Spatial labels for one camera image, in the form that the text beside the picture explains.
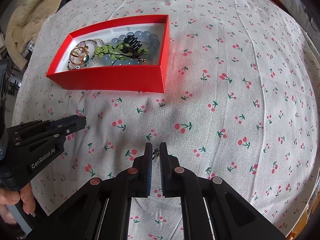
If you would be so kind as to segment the left hand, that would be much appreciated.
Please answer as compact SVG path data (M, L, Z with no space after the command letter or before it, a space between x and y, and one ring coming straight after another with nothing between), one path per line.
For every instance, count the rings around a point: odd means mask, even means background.
M1 187L0 189L0 205L1 218L7 224L16 224L16 220L7 208L7 205L16 205L19 201L23 202L23 210L26 214L34 213L36 204L32 191L31 183L25 185L19 192L10 191Z

